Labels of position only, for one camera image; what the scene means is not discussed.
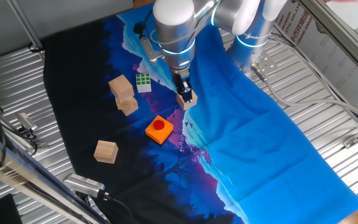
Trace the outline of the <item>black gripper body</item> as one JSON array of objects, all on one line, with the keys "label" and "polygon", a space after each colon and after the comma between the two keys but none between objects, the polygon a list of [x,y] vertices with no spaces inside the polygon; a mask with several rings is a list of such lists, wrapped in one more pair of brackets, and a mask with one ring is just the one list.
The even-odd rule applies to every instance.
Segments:
[{"label": "black gripper body", "polygon": [[174,69],[170,67],[170,73],[174,84],[179,85],[183,82],[190,84],[190,67]]}]

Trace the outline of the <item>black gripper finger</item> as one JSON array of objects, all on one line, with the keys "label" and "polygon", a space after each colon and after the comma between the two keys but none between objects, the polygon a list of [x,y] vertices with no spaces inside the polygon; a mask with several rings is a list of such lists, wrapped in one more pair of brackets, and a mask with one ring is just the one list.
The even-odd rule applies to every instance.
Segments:
[{"label": "black gripper finger", "polygon": [[193,88],[190,82],[179,80],[177,84],[177,93],[183,98],[185,103],[191,103],[193,101],[192,90]]}]

